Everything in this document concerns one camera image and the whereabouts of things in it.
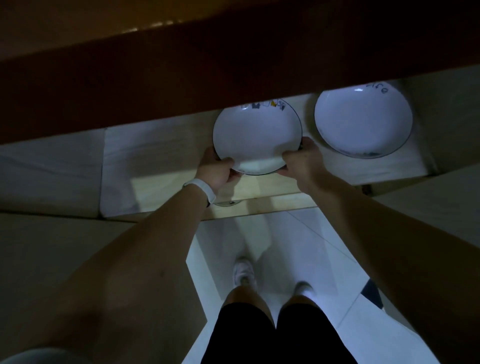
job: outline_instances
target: black shorts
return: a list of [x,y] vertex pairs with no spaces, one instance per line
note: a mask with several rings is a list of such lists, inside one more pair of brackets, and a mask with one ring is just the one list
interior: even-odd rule
[[322,310],[304,303],[287,306],[277,327],[259,308],[231,303],[220,310],[202,364],[356,363]]

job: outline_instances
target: dark wooden surface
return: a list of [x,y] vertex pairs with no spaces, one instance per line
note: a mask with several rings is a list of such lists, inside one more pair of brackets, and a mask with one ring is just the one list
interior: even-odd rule
[[283,1],[0,63],[0,143],[480,63],[474,2]]

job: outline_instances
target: white plate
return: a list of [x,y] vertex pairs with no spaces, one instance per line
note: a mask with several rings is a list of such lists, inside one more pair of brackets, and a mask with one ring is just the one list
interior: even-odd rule
[[213,128],[213,145],[221,159],[235,160],[233,170],[261,175],[282,168],[282,153],[298,150],[301,136],[295,110],[275,99],[224,109]]
[[396,88],[379,82],[322,92],[315,105],[315,124],[338,152],[354,158],[379,158],[407,141],[413,115]]

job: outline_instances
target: person's right hand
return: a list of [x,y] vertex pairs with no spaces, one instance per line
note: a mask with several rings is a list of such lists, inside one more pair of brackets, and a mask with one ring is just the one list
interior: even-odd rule
[[277,173],[296,179],[300,191],[309,194],[310,187],[321,181],[322,175],[328,171],[325,168],[322,153],[315,142],[306,136],[301,139],[301,142],[301,150],[288,150],[283,153],[282,158],[287,167]]

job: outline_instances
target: white wristband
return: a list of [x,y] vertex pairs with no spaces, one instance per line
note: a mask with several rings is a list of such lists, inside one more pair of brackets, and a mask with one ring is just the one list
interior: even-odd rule
[[205,192],[205,194],[207,195],[208,206],[210,206],[210,204],[212,204],[215,201],[215,199],[216,199],[215,193],[213,192],[212,188],[206,182],[204,182],[204,181],[202,181],[198,178],[194,178],[193,180],[185,183],[183,185],[183,187],[185,187],[188,184],[196,184],[198,187],[200,187],[202,189],[203,192]]

